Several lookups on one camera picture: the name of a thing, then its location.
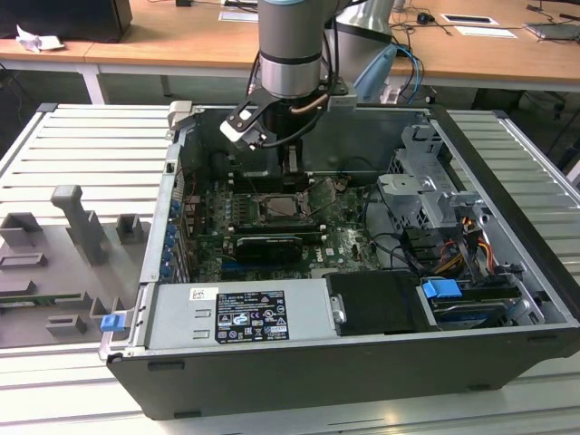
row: metal bracket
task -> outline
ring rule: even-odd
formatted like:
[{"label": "metal bracket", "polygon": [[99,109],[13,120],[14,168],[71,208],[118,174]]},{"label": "metal bracket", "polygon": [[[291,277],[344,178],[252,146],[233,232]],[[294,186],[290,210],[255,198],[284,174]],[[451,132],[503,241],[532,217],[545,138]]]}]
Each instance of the metal bracket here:
[{"label": "metal bracket", "polygon": [[330,297],[330,307],[333,311],[333,319],[336,324],[346,323],[346,311],[344,310],[343,297],[341,295],[332,295]]},{"label": "metal bracket", "polygon": [[[270,105],[280,100],[280,98],[271,95],[266,89],[257,88],[229,114],[227,123],[238,133],[246,131]],[[248,106],[254,105],[256,106],[255,109],[247,111]],[[242,116],[244,111],[249,112],[250,116]]]},{"label": "metal bracket", "polygon": [[173,140],[175,132],[190,124],[191,117],[196,113],[200,113],[200,111],[193,104],[193,101],[174,101],[169,106],[169,114],[167,115],[169,131],[165,136],[165,139]]}]

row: paper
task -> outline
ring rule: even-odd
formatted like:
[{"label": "paper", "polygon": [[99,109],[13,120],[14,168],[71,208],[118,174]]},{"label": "paper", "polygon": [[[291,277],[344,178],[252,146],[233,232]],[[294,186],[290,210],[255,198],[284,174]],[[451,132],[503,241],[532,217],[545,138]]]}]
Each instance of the paper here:
[{"label": "paper", "polygon": [[257,14],[224,11],[219,13],[219,21],[241,21],[244,23],[257,23]]},{"label": "paper", "polygon": [[491,36],[493,38],[517,38],[509,30],[494,29],[487,27],[466,27],[464,25],[456,25],[455,28],[460,34],[465,36]]},{"label": "paper", "polygon": [[39,53],[44,50],[64,48],[64,44],[61,43],[57,36],[38,36],[37,34],[26,32],[19,25],[16,28],[18,29],[16,41],[28,51]]}]

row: motherboard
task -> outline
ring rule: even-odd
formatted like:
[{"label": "motherboard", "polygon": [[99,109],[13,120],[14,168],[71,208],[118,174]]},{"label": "motherboard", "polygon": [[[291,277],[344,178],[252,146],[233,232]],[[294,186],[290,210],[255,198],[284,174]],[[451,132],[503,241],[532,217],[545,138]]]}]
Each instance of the motherboard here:
[{"label": "motherboard", "polygon": [[247,193],[213,182],[189,204],[194,282],[320,278],[381,268],[363,229],[365,187],[319,177],[297,193]]}]

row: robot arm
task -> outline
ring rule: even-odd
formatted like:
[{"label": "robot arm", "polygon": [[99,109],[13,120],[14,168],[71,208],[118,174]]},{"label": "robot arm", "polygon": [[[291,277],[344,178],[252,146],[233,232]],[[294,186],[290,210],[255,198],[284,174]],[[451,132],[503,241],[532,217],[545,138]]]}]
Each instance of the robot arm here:
[{"label": "robot arm", "polygon": [[299,99],[320,85],[324,24],[349,0],[261,0],[262,86],[271,95]]},{"label": "robot arm", "polygon": [[[292,144],[314,127],[332,89],[330,82],[321,83],[324,25],[350,3],[258,0],[262,86],[222,124],[230,140],[273,148]],[[275,142],[264,143],[265,131],[255,129],[258,119],[276,135]]]}]

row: white desk leg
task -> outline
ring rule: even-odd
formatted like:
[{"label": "white desk leg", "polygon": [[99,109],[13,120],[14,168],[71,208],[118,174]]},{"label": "white desk leg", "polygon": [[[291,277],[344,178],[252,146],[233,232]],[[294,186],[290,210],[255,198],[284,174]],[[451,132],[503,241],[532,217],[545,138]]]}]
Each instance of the white desk leg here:
[{"label": "white desk leg", "polygon": [[89,92],[89,97],[91,97],[91,103],[109,104],[109,95],[107,95],[107,91],[99,82],[99,68],[97,65],[90,65],[88,63],[80,65],[78,72],[84,79],[84,84]]},{"label": "white desk leg", "polygon": [[570,170],[570,172],[568,172],[568,175],[566,176],[570,181],[570,184],[576,188],[580,183],[580,160],[574,165],[574,167]]},{"label": "white desk leg", "polygon": [[167,75],[160,75],[161,79],[161,89],[163,90],[164,97],[170,97],[173,95],[171,93],[171,86],[169,85],[169,77]]}]

